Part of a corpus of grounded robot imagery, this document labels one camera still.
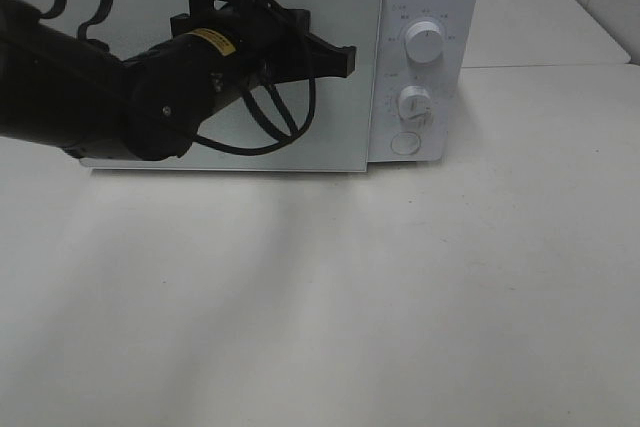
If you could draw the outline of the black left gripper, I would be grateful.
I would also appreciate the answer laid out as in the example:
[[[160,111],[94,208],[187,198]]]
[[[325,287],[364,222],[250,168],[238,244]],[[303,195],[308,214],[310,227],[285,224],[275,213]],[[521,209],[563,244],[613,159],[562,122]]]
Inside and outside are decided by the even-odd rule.
[[[184,18],[184,86],[190,92],[239,92],[257,86],[348,78],[356,47],[314,44],[311,12],[275,1],[225,4]]]

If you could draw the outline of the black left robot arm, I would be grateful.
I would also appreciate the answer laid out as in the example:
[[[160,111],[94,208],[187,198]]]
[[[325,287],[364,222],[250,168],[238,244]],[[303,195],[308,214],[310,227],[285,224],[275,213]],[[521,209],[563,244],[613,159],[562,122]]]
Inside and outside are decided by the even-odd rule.
[[[257,156],[307,130],[278,93],[345,78],[356,50],[309,30],[305,10],[258,0],[246,16],[231,7],[172,21],[173,37],[126,60],[46,26],[21,0],[1,0],[1,133],[83,160],[158,162],[199,144]],[[203,137],[201,125],[242,101],[272,141],[236,147]]]

